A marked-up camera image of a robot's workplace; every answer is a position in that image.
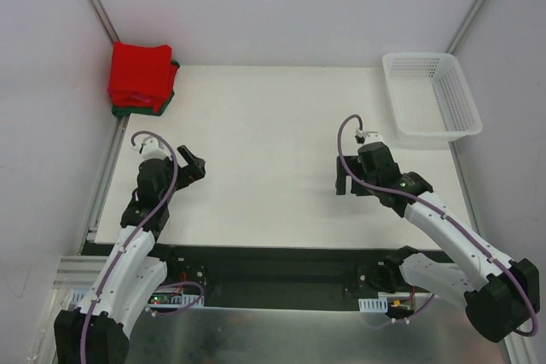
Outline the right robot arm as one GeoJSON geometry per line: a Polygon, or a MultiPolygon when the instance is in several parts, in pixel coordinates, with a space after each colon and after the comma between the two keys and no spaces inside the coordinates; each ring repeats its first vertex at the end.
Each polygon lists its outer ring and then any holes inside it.
{"type": "Polygon", "coordinates": [[[401,172],[383,142],[365,143],[353,156],[338,155],[336,167],[338,195],[346,193],[348,182],[363,188],[425,233],[455,264],[446,267],[405,247],[405,254],[383,271],[389,289],[428,290],[463,309],[473,328],[491,342],[512,332],[537,334],[540,280],[532,262],[516,262],[452,216],[429,182],[415,172],[401,172]]]}

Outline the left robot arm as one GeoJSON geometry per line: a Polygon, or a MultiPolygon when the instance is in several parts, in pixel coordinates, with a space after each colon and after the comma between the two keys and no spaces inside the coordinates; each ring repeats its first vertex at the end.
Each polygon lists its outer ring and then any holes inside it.
{"type": "Polygon", "coordinates": [[[180,277],[169,257],[152,257],[170,214],[173,194],[206,175],[205,160],[184,145],[171,149],[151,137],[141,144],[136,188],[120,219],[120,231],[104,267],[72,310],[55,318],[60,363],[123,363],[130,337],[148,300],[180,277]]]}

